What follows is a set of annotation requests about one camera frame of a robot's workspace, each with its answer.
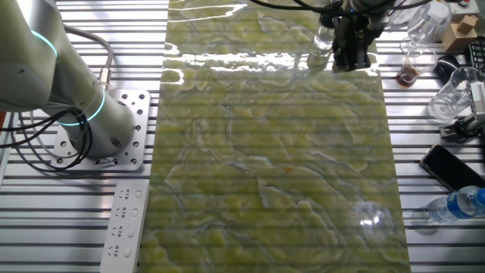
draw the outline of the slotted aluminum surface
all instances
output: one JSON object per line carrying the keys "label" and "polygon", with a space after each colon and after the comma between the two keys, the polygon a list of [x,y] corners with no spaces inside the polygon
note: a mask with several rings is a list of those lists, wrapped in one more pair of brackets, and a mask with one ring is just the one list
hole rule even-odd
{"label": "slotted aluminum surface", "polygon": [[[150,91],[145,169],[139,174],[46,176],[12,152],[0,190],[0,272],[99,272],[115,184],[149,179],[167,4],[168,0],[58,1],[66,24],[94,32],[113,45],[112,88]],[[447,192],[418,166],[418,159],[440,141],[439,125],[426,112],[426,104],[440,83],[434,75],[425,74],[414,86],[403,89],[393,79],[404,60],[399,50],[404,37],[404,27],[389,28],[378,40],[378,58],[412,271],[485,272],[485,218],[431,231],[424,220],[413,218],[413,212]],[[70,39],[98,73],[105,63],[105,50],[78,36],[70,35]],[[443,54],[440,44],[433,47],[438,55]],[[459,61],[464,63],[463,56]],[[36,112],[37,119],[44,117]],[[42,137],[51,148],[56,131],[52,127]],[[47,158],[39,144],[33,143]],[[485,174],[478,140],[447,146],[475,171]],[[27,147],[22,151],[34,160]]]}

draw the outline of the glass beaker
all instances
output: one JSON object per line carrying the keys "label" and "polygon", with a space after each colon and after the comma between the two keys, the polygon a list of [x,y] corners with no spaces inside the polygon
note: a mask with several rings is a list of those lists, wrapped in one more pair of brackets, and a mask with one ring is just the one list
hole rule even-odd
{"label": "glass beaker", "polygon": [[451,121],[471,106],[471,84],[484,80],[478,69],[458,68],[452,73],[448,83],[430,100],[427,111],[438,120]]}
{"label": "glass beaker", "polygon": [[406,55],[404,64],[397,74],[397,82],[406,87],[411,86],[416,82],[419,75],[432,71],[437,62],[437,55],[433,50],[416,46],[409,50]]}
{"label": "glass beaker", "polygon": [[401,50],[406,53],[416,45],[429,45],[438,40],[451,21],[448,5],[432,1],[422,5],[409,21],[408,37],[401,42]]}

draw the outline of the blue led ring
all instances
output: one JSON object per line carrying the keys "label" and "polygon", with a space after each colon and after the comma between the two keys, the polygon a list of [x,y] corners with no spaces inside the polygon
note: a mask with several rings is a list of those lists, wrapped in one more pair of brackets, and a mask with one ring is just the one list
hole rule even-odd
{"label": "blue led ring", "polygon": [[52,49],[52,51],[54,51],[55,57],[56,58],[58,57],[58,51],[55,50],[55,47],[54,47],[54,45],[52,45],[51,41],[47,40],[44,36],[40,35],[38,32],[36,32],[34,30],[31,30],[31,32],[32,32],[32,34],[35,37],[37,37],[37,38],[41,39],[42,41],[44,41],[47,44],[47,46],[50,46],[51,49]]}
{"label": "blue led ring", "polygon": [[[87,119],[87,121],[91,121],[91,120],[92,120],[92,119],[93,119],[93,118],[94,118],[94,117],[95,117],[97,114],[99,114],[99,112],[100,112],[100,111],[101,111],[101,109],[103,108],[103,105],[105,104],[105,98],[106,98],[106,94],[105,94],[105,93],[106,93],[106,92],[105,92],[105,90],[104,90],[104,89],[103,89],[103,91],[102,91],[102,92],[103,92],[103,100],[101,101],[101,104],[99,105],[98,110],[96,110],[96,112],[95,112],[94,114],[92,114],[92,116],[91,116],[91,117],[89,117],[89,118]],[[61,122],[58,122],[58,123],[59,123],[60,125],[63,125],[63,126],[77,126],[77,125],[79,125],[79,124],[80,124],[79,122],[78,122],[78,123],[75,123],[75,124],[63,124],[63,123],[61,123]]]}

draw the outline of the smartphone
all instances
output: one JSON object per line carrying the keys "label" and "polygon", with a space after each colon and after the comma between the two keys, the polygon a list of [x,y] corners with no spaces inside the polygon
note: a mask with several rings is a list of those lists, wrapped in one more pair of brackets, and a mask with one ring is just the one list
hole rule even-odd
{"label": "smartphone", "polygon": [[485,187],[485,180],[439,143],[434,144],[419,165],[450,191],[466,186]]}

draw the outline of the green marble slab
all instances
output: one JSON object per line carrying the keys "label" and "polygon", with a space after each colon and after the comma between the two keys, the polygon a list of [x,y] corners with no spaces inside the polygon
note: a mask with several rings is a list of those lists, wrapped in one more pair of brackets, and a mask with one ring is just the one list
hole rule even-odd
{"label": "green marble slab", "polygon": [[377,66],[308,68],[317,22],[171,1],[142,273],[410,272]]}

